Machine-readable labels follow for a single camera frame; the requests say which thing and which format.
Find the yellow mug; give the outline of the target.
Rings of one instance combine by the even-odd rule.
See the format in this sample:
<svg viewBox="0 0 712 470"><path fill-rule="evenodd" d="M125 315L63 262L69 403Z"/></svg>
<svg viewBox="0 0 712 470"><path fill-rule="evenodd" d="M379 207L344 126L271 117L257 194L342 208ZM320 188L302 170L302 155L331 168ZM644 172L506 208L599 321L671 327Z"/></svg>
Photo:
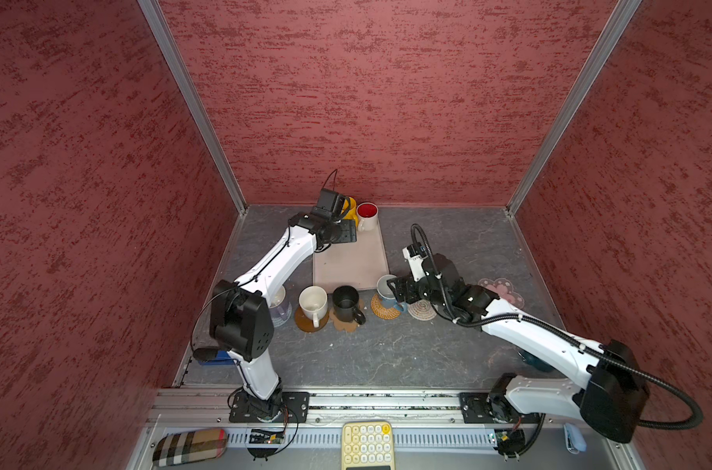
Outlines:
<svg viewBox="0 0 712 470"><path fill-rule="evenodd" d="M352 197L347 198L342 208L342 219L357 224L359 222L357 207L358 204Z"/></svg>

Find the white braided coaster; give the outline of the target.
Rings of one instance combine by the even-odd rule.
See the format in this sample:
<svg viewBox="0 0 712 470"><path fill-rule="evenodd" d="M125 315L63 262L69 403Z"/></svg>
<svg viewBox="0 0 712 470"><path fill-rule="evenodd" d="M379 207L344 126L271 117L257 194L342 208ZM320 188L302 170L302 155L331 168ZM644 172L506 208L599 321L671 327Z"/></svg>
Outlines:
<svg viewBox="0 0 712 470"><path fill-rule="evenodd" d="M432 321L437 313L432 304L426 300L420 300L408 306L408 313L411 317L419 321Z"/></svg>

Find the red interior mug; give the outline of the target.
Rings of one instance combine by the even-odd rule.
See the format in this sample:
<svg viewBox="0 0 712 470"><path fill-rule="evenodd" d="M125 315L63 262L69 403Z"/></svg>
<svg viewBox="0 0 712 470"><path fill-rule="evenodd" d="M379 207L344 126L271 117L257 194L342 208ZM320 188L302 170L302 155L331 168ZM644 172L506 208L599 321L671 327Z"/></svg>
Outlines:
<svg viewBox="0 0 712 470"><path fill-rule="evenodd" d="M372 231L379 222L379 208L373 203L361 203L357 207L357 217L359 232Z"/></svg>

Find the blue floral mug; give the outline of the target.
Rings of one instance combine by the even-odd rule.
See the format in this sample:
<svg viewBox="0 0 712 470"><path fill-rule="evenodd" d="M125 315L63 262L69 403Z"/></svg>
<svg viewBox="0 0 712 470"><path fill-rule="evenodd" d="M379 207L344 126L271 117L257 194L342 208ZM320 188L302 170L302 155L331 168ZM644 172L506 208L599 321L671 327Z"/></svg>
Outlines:
<svg viewBox="0 0 712 470"><path fill-rule="evenodd" d="M379 303L381 307L385 309L396 309L402 313L405 308L396 300L395 295L388 285L389 280L396 279L397 276L393 274L385 274L379 278L377 281L377 295L379 296Z"/></svg>

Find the woven rattan coaster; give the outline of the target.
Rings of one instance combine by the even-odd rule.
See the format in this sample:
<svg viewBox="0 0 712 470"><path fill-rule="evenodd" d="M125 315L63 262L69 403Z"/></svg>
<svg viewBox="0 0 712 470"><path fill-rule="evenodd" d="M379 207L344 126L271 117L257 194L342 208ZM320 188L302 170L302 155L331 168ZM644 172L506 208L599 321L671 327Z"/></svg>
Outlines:
<svg viewBox="0 0 712 470"><path fill-rule="evenodd" d="M396 307L385 307L381 303L381 298L377 294L373 295L371 298L371 311L374 315L383 320L397 319L402 313L402 311Z"/></svg>

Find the pink flower coaster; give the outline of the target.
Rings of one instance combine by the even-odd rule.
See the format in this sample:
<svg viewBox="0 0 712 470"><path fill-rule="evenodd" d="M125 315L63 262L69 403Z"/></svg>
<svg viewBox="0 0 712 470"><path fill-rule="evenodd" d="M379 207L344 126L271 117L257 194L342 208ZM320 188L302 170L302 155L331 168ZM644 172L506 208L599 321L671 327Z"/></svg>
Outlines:
<svg viewBox="0 0 712 470"><path fill-rule="evenodd" d="M518 309L523 309L525 306L522 295L518 294L516 290L514 290L514 284L506 278L498 278L494 280L482 278L478 281L478 285L498 294L501 299L507 301Z"/></svg>

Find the black mug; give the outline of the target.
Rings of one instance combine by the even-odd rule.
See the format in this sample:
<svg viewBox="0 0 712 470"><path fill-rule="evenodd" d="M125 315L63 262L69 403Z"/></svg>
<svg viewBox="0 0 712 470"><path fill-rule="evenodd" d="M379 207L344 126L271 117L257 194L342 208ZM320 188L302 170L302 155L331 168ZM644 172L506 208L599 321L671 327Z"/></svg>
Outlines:
<svg viewBox="0 0 712 470"><path fill-rule="evenodd" d="M332 293L335 317L341 322L364 325L366 317L360 307L358 290L349 285L337 287Z"/></svg>

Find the white mug front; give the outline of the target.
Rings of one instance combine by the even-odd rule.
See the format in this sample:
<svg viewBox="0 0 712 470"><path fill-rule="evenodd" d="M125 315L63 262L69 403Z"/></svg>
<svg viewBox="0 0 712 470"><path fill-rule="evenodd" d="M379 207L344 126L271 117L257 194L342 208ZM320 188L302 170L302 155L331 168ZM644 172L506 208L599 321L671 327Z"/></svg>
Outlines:
<svg viewBox="0 0 712 470"><path fill-rule="evenodd" d="M307 287L299 295L299 307L317 330L328 318L328 293L320 286Z"/></svg>

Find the brown paw coaster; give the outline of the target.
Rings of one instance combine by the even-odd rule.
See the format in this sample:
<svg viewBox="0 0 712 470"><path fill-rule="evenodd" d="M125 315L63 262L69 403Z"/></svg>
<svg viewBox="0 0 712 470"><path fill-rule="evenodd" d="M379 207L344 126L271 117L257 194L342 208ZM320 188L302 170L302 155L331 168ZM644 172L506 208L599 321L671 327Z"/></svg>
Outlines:
<svg viewBox="0 0 712 470"><path fill-rule="evenodd" d="M341 332L353 333L360 327L360 324L356 321L345 322L340 320L334 311L330 311L330 321L333 323L334 328Z"/></svg>

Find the lavender mug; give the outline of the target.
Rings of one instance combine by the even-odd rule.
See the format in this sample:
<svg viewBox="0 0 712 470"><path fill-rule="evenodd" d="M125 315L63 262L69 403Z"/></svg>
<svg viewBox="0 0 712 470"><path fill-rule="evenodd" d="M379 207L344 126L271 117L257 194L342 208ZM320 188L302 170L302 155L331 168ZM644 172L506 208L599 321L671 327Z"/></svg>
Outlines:
<svg viewBox="0 0 712 470"><path fill-rule="evenodd" d="M269 299L269 311L275 328L283 326L292 315L292 307L287 299L287 290L281 286L277 293Z"/></svg>

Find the brown glossy coaster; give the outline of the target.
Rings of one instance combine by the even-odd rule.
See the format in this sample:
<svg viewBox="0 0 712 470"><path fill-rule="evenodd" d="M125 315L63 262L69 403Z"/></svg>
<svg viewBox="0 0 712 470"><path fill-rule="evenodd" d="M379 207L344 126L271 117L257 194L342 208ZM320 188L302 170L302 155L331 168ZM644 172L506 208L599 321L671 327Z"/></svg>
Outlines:
<svg viewBox="0 0 712 470"><path fill-rule="evenodd" d="M304 313L303 309L301 309L301 307L299 307L295 311L295 314L294 314L294 321L295 321L296 326L301 331L303 331L305 333L315 333L315 332L322 330L328 324L329 320L330 320L330 314L326 313L324 315L324 317L319 320L319 325L316 326L316 325L314 325L314 322L312 321L312 319L310 319L309 317L307 317L305 315L305 313Z"/></svg>

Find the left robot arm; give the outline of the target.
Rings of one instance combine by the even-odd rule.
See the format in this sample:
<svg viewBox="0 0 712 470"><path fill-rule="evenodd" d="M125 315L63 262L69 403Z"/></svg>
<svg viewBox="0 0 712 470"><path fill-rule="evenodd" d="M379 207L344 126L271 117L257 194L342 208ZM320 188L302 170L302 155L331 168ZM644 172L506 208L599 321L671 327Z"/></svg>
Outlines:
<svg viewBox="0 0 712 470"><path fill-rule="evenodd" d="M276 419L283 407L281 378L268 353L275 331L270 303L304 260L357 240L355 223L345 218L354 208L347 196L323 189L311 211L288 220L283 236L253 268L213 288L209 335L236 364L242 397L260 420Z"/></svg>

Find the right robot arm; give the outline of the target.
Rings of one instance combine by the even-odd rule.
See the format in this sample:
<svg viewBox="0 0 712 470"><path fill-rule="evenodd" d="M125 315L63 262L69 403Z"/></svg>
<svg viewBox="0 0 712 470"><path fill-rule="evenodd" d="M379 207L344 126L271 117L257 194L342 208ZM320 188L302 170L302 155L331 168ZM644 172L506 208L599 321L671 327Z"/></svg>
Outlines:
<svg viewBox="0 0 712 470"><path fill-rule="evenodd" d="M499 294L463 281L453 262L414 242L403 256L407 276L388 281L396 300L427 301L436 313L468 329L503 339L561 374L559 379L531 379L506 373L487 393L478 411L500 423L527 416L553 415L579 420L604 438L631 442L637 428L682 431L698 427L703 413L687 393L639 369L626 345L584 339L525 313ZM689 417L679 421L643 418L655 385L682 401Z"/></svg>

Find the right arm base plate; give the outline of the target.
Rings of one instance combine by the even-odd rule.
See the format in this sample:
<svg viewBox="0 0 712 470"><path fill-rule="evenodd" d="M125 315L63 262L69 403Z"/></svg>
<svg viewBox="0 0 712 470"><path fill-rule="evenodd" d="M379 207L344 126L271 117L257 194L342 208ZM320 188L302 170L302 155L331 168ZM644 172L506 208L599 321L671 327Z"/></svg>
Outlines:
<svg viewBox="0 0 712 470"><path fill-rule="evenodd" d="M502 395L460 393L460 410L465 424L534 424L537 413L524 414L515 409Z"/></svg>

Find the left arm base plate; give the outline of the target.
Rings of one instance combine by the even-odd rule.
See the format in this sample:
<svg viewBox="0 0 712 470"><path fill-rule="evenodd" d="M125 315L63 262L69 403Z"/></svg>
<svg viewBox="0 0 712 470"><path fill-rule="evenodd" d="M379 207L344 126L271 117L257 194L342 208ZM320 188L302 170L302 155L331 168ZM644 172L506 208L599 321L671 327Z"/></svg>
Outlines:
<svg viewBox="0 0 712 470"><path fill-rule="evenodd" d="M241 391L229 397L230 423L283 424L285 419L304 423L307 420L310 394L277 391L267 401Z"/></svg>

